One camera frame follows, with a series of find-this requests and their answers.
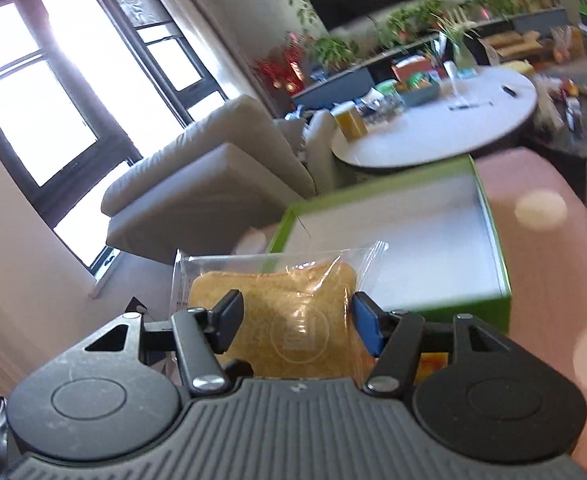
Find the clear packaged brown cake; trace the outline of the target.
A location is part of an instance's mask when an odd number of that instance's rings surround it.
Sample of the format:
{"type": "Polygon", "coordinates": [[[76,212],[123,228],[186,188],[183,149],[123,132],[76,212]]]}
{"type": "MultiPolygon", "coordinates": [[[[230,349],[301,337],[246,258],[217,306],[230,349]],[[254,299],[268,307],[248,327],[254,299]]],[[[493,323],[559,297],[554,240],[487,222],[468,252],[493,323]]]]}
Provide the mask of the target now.
{"type": "Polygon", "coordinates": [[[351,377],[363,382],[374,359],[357,335],[352,296],[378,280],[389,246],[294,254],[175,258],[173,310],[212,309],[231,289],[242,293],[243,320],[220,365],[241,360],[267,378],[351,377]]]}

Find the green cardboard box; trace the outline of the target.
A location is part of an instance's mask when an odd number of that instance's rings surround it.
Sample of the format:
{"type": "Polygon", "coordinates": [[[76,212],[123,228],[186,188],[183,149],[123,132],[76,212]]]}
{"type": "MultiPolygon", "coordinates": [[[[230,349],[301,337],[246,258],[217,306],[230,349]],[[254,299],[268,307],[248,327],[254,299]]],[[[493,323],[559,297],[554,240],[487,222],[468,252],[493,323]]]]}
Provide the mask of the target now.
{"type": "Polygon", "coordinates": [[[386,311],[429,321],[472,313],[507,332],[511,287],[499,233],[469,156],[290,206],[269,249],[282,254],[387,248],[361,289],[386,311]]]}

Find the pink polka dot tablecloth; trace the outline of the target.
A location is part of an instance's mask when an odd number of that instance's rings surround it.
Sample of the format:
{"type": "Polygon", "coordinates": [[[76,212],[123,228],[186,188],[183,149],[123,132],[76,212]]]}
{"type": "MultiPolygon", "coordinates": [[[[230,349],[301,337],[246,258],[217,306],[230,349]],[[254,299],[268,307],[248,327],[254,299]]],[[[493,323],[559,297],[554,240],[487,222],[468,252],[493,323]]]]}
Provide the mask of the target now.
{"type": "MultiPolygon", "coordinates": [[[[587,210],[525,148],[474,160],[511,287],[508,335],[574,380],[587,401],[587,210]]],[[[575,458],[587,467],[587,422],[575,458]]]]}

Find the yellow tin can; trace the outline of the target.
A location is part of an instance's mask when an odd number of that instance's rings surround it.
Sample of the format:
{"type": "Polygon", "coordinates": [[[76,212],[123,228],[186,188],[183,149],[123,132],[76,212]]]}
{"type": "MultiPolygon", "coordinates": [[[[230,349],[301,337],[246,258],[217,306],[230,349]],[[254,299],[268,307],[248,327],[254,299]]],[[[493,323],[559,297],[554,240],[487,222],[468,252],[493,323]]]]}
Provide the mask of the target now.
{"type": "Polygon", "coordinates": [[[345,140],[353,142],[367,136],[368,129],[354,102],[349,101],[333,107],[331,115],[340,128],[345,140]]]}

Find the blue snack tray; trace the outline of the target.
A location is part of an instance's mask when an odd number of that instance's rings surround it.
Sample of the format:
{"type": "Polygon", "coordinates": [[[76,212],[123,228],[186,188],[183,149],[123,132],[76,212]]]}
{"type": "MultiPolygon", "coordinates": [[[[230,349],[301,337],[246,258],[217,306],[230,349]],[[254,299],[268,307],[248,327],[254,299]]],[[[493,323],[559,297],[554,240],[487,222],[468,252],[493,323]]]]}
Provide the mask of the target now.
{"type": "Polygon", "coordinates": [[[440,79],[427,72],[412,74],[394,82],[394,89],[406,108],[426,104],[440,95],[440,79]]]}

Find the white round coffee table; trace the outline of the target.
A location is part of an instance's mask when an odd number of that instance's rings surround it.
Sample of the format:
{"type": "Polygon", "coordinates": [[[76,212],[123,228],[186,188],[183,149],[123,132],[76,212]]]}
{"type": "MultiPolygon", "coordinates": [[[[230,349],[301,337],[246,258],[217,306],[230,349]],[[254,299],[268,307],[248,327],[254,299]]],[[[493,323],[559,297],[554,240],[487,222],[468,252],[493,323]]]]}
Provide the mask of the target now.
{"type": "Polygon", "coordinates": [[[333,155],[363,170],[395,170],[476,154],[517,136],[537,107],[533,82],[506,68],[482,67],[457,89],[443,82],[438,99],[372,126],[362,139],[336,133],[333,155]]]}

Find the red flower decoration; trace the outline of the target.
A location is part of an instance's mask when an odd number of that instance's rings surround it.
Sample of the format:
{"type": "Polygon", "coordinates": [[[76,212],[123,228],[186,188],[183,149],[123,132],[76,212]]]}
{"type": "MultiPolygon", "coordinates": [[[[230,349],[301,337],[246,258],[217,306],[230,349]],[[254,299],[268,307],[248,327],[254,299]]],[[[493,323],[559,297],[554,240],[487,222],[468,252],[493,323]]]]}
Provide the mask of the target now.
{"type": "Polygon", "coordinates": [[[307,76],[303,62],[307,59],[307,35],[288,32],[281,46],[266,58],[256,58],[253,70],[270,88],[294,96],[305,89],[307,76]]]}

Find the dark marble side table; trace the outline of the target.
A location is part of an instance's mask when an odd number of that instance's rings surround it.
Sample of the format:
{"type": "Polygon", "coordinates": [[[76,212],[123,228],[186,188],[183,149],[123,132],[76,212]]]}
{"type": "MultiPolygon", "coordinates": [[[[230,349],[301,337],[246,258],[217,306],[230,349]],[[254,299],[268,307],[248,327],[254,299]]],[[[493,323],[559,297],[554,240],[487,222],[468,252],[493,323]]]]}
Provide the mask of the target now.
{"type": "Polygon", "coordinates": [[[587,60],[554,66],[542,76],[573,82],[579,87],[581,112],[572,117],[565,101],[554,102],[563,125],[555,130],[532,127],[521,144],[550,162],[569,183],[578,198],[585,200],[587,189],[587,60]]]}

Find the glass vase with plant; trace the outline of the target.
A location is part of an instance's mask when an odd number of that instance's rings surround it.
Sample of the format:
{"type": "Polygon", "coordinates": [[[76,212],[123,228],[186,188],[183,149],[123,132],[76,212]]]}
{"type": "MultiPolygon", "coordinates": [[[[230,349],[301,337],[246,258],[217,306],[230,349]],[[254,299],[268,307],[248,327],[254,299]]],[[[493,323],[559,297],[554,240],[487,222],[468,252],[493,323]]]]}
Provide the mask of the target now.
{"type": "Polygon", "coordinates": [[[470,22],[455,21],[446,16],[436,16],[438,29],[452,44],[453,62],[458,70],[474,70],[478,63],[467,47],[465,39],[469,36],[470,22]]]}

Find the dark tv cabinet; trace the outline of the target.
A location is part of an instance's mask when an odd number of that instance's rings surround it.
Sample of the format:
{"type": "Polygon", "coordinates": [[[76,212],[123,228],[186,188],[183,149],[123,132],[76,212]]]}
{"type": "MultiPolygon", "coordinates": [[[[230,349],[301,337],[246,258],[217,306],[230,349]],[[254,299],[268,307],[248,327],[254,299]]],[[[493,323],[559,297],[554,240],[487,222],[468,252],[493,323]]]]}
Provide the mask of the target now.
{"type": "MultiPolygon", "coordinates": [[[[519,14],[513,18],[495,18],[495,20],[479,22],[469,30],[465,43],[476,61],[480,65],[487,65],[489,61],[487,61],[484,47],[480,44],[481,39],[511,30],[521,34],[536,30],[543,38],[546,38],[551,36],[553,27],[569,24],[567,10],[559,6],[551,10],[519,14]]],[[[358,99],[376,84],[394,78],[392,67],[395,63],[408,56],[426,55],[430,52],[432,41],[438,39],[438,34],[432,34],[412,44],[405,44],[405,46],[376,55],[348,70],[330,76],[326,81],[312,84],[309,88],[292,96],[292,103],[295,107],[304,106],[318,110],[318,108],[328,108],[333,104],[358,99]]]]}

